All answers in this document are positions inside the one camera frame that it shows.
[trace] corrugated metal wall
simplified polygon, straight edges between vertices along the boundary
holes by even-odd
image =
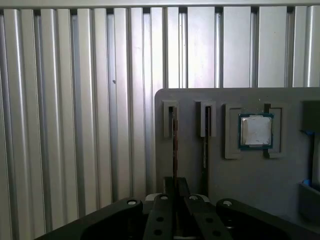
[[[3,9],[0,239],[154,193],[159,89],[318,87],[319,69],[320,6]]]

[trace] screw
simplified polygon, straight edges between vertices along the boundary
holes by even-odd
[[[189,197],[189,199],[191,199],[191,200],[198,200],[198,197],[195,196],[195,195],[191,195],[191,196]]]
[[[128,205],[135,205],[137,202],[134,200],[128,201]]]
[[[224,205],[227,205],[228,207],[230,207],[232,205],[232,202],[230,201],[224,201],[223,202]]]

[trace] blue part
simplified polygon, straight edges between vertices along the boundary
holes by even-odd
[[[303,180],[302,183],[311,187],[311,180],[310,179]]]
[[[271,126],[272,120],[274,119],[274,115],[272,113],[240,113],[238,115],[238,148],[240,150],[263,150],[263,149],[272,149],[274,146],[274,133],[271,131],[271,143],[270,145],[262,145],[260,147],[251,147],[249,145],[241,145],[241,118],[250,117],[251,115],[259,115],[267,118],[271,118]]]
[[[313,131],[304,131],[304,132],[305,132],[305,134],[307,134],[308,136],[312,136],[312,135],[314,134]]]

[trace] metal panel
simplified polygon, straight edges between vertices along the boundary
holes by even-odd
[[[215,8],[188,7],[188,87],[215,87]]]
[[[66,223],[64,152],[59,82],[56,11],[41,10],[44,68],[44,108],[47,161],[50,175],[52,229]]]
[[[132,8],[131,22],[131,71],[132,71],[132,180],[133,196],[146,196],[145,154],[145,93],[143,62],[143,9]]]
[[[50,194],[50,173],[47,153],[46,141],[46,112],[45,112],[45,84],[44,84],[44,67],[42,54],[42,28],[41,16],[35,14],[34,17],[34,41],[36,54],[36,76],[38,87],[38,107],[39,107],[39,127],[41,140],[41,167],[42,167],[42,185],[43,185],[43,202],[44,202],[44,217],[45,217],[45,231],[52,230],[52,214],[51,214],[51,194]]]
[[[151,15],[143,13],[144,144],[146,194],[152,193],[153,90],[151,78]]]
[[[304,63],[304,87],[320,86],[320,6],[311,6],[307,10],[307,29]]]
[[[307,7],[297,6],[294,10],[293,42],[293,87],[304,87]]]
[[[109,119],[110,119],[110,155],[112,200],[118,200],[118,116],[117,116],[117,88],[116,88],[116,53],[115,53],[115,15],[107,15],[107,67],[109,83]]]
[[[130,94],[128,78],[128,30],[127,10],[114,9],[115,30],[115,82],[116,82],[116,113],[118,125],[117,142],[117,196],[127,198],[131,189],[131,136],[130,136]]]
[[[94,45],[99,204],[100,208],[103,208],[112,203],[107,14],[105,8],[94,10]]]
[[[139,6],[286,6],[286,5],[319,5],[319,0],[0,0],[0,8],[90,8],[90,7],[139,7]]]
[[[3,101],[2,78],[0,74],[0,240],[12,239],[8,159],[6,149],[5,114]]]
[[[34,13],[32,10],[21,11],[23,35],[23,63],[26,97],[27,136],[29,149],[29,167],[33,205],[33,229],[35,238],[45,230],[45,205],[42,181],[40,120],[38,106],[38,83],[36,69],[36,48]]]
[[[259,9],[258,87],[285,86],[287,7]]]
[[[187,88],[187,13],[179,13],[179,87]]]
[[[223,9],[224,88],[250,87],[250,24],[250,7]]]
[[[223,84],[223,13],[215,13],[215,66],[214,66],[214,86],[221,88]]]
[[[21,42],[21,16],[18,10],[4,10],[4,30],[7,53],[12,150],[14,159],[18,234],[34,238],[33,205],[28,149],[28,122]]]
[[[5,23],[4,15],[0,14],[0,76],[1,88],[3,99],[3,113],[4,113],[4,133],[5,133],[5,149],[6,149],[6,167],[7,167],[7,180],[9,184],[9,207],[10,218],[6,218],[5,222],[11,220],[11,233],[12,239],[18,237],[18,209],[17,209],[17,188],[15,180],[15,164],[13,157],[13,144],[12,144],[12,131],[11,131],[11,115],[10,115],[10,98],[9,98],[9,81],[8,81],[8,67],[7,67],[7,50],[5,39]]]
[[[78,9],[85,214],[99,208],[92,10]]]
[[[166,9],[166,80],[170,89],[178,89],[179,83],[179,8]]]
[[[57,10],[66,222],[78,218],[72,23],[68,9]]]
[[[149,163],[151,178],[148,181],[150,191],[156,191],[156,142],[155,142],[155,95],[158,90],[165,87],[164,65],[163,65],[163,9],[161,7],[151,8],[151,79],[152,79],[152,159]]]

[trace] gray plate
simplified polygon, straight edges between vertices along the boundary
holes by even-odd
[[[172,139],[164,137],[165,129],[170,128],[167,126],[170,121],[164,119],[168,117],[164,116],[164,101],[167,102],[166,106],[178,105],[177,174],[179,177],[186,177],[192,193],[201,193],[202,187],[203,138],[200,137],[199,126],[202,114],[198,102],[215,103],[215,124],[212,126],[208,161],[208,197],[211,202],[233,198],[320,232],[320,227],[303,222],[298,213],[298,184],[311,177],[311,138],[301,131],[302,101],[306,100],[319,101],[320,88],[158,91],[155,96],[157,190],[161,191],[164,176],[172,176],[173,165]],[[286,111],[284,119],[281,119],[282,109],[275,108],[270,111],[274,114],[273,149],[269,150],[270,154],[275,153],[273,158],[264,154],[263,150],[238,149],[238,115],[263,113],[265,104],[285,106]],[[231,107],[227,114],[226,106]],[[227,129],[226,115],[229,118]],[[226,159],[227,153],[235,159]]]

